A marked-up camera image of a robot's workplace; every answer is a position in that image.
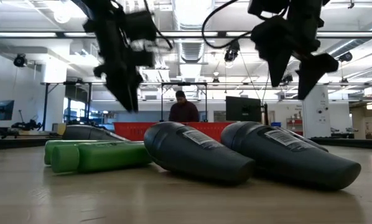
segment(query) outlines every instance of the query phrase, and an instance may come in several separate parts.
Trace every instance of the green plastic bottle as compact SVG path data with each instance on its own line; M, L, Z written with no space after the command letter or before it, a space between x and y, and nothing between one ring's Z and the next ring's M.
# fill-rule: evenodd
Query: green plastic bottle
M100 142L97 140L49 140L45 143L45 156L44 163L45 165L50 165L50 160L52 158L52 151L56 146L62 146L67 144L80 144L86 142Z
M151 162L143 142L97 142L55 146L52 171L99 172Z

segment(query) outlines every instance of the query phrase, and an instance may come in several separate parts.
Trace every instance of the computer screen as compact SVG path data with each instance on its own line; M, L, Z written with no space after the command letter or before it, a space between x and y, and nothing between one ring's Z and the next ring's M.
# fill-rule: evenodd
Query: computer screen
M261 100L245 97L226 97L227 121L262 121Z
M13 115L14 100L0 101L0 121L10 121Z

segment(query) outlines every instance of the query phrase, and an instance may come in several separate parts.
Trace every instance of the red plastic bin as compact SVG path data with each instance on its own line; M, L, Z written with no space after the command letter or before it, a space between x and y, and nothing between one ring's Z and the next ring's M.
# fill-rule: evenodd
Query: red plastic bin
M142 123L142 122L114 122L115 133L131 141L143 141L144 133L153 122ZM205 122L191 122L185 123L202 133L210 136L211 138L220 141L221 133L223 128L231 123L228 122L217 122L217 123L205 123Z

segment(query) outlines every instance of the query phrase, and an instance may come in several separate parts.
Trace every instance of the table surface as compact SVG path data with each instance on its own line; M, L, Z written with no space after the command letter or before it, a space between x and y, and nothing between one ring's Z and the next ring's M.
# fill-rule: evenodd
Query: table surface
M0 224L372 223L372 150L327 147L362 165L338 192L251 179L221 187L156 165L55 175L42 147L0 150Z

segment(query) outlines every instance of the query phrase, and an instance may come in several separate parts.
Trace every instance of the person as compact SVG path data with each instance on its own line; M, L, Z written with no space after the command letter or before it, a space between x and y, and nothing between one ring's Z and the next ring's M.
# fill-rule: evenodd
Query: person
M182 90L175 94L177 103L172 105L169 113L169 121L174 122L199 122L200 116L196 105L186 100Z

